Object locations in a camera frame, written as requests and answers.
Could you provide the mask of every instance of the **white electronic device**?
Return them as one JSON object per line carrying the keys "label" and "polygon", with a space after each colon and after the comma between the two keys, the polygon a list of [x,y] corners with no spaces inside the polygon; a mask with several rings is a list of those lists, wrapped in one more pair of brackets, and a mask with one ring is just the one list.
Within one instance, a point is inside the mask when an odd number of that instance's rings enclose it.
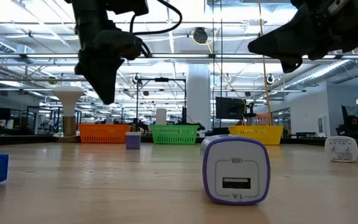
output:
{"label": "white electronic device", "polygon": [[327,138],[325,150],[329,159],[335,162],[354,162],[358,156],[356,140],[347,136]]}
{"label": "white electronic device", "polygon": [[254,205],[269,191],[266,147],[253,139],[211,136],[201,144],[201,170],[208,197],[226,205]]}

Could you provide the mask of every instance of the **wooden table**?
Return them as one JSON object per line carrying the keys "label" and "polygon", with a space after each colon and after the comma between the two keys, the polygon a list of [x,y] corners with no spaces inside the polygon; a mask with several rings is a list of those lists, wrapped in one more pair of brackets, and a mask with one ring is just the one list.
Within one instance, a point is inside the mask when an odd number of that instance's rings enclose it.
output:
{"label": "wooden table", "polygon": [[0,223],[358,224],[358,161],[329,162],[316,146],[268,149],[267,199],[231,207],[205,196],[199,145],[0,146],[10,154]]}

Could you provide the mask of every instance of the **ceiling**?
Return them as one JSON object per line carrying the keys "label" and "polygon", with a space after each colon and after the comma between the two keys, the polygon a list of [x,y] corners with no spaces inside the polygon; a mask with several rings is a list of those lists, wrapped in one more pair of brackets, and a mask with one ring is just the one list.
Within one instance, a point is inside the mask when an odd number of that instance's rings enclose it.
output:
{"label": "ceiling", "polygon": [[[75,54],[79,49],[79,41],[74,34],[73,28],[74,16],[70,4],[64,0],[23,0],[22,7],[15,2],[19,0],[0,0],[0,42],[10,46],[25,45],[34,50],[37,54]],[[178,8],[183,14],[182,25],[171,34],[145,35],[140,36],[149,46],[151,52],[155,54],[243,54],[250,52],[247,45],[254,40],[260,33],[259,18],[263,20],[263,31],[268,33],[278,28],[280,25],[288,22],[296,13],[296,9],[286,0],[262,0],[262,15],[259,14],[259,6],[252,1],[245,0],[223,0],[222,7],[220,1],[194,1],[194,0],[169,0],[169,3]],[[178,16],[167,10],[165,6],[155,0],[148,0],[150,12],[147,15],[137,17],[135,20],[134,31],[151,31],[166,29],[178,21]],[[129,21],[132,13],[115,15],[109,12],[109,18],[112,19],[122,30],[129,30]],[[207,45],[198,45],[191,37],[191,33],[196,27],[204,27],[209,35],[211,42],[211,51]],[[33,79],[42,79],[57,77],[63,79],[83,78],[74,75],[74,64],[76,60],[56,59],[53,57],[36,60],[37,66],[28,66],[17,60],[2,60],[0,66],[12,71],[2,72],[7,78],[30,77]],[[131,89],[134,88],[132,77],[138,74],[141,78],[186,78],[188,74],[189,63],[196,63],[194,60],[172,59],[153,60],[140,58],[133,62],[126,62],[119,69],[116,88]],[[219,66],[212,61],[203,61],[208,63],[211,75],[219,76],[228,73],[227,80],[223,80],[223,87],[243,89],[264,89],[264,65],[263,60],[245,60],[223,61]],[[298,76],[315,68],[320,63],[305,63],[296,72],[283,74],[281,65],[278,61],[266,63],[266,73],[275,76],[274,87],[285,86],[285,83],[296,79]],[[215,79],[215,84],[220,86],[220,78]],[[91,88],[87,82],[58,82],[55,85],[48,82],[27,82],[24,84],[29,88],[39,86],[39,88],[53,88],[57,85],[79,85],[83,88]],[[9,88],[0,82],[0,88]],[[166,89],[181,88],[179,84],[170,85],[150,82],[147,88]],[[52,96],[49,91],[36,91],[40,97]],[[120,91],[116,93],[118,103],[132,103],[125,106],[126,111],[133,106],[133,94]],[[252,98],[258,99],[261,93],[255,93]],[[237,97],[233,92],[227,93],[227,96]],[[180,91],[170,92],[150,92],[149,96],[142,96],[145,99],[183,99],[184,93]],[[82,99],[93,103],[100,103],[97,95],[92,91],[87,97]],[[180,112],[181,104],[178,100],[172,103],[172,114]],[[152,103],[144,105],[149,111],[148,106],[154,106]]]}

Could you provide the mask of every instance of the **white pillar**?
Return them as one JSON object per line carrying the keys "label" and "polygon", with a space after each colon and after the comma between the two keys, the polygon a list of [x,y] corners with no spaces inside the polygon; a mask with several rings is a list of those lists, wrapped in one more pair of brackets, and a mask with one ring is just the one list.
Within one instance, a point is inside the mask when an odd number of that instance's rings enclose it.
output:
{"label": "white pillar", "polygon": [[201,123],[211,129],[211,87],[208,64],[189,65],[187,75],[187,122]]}

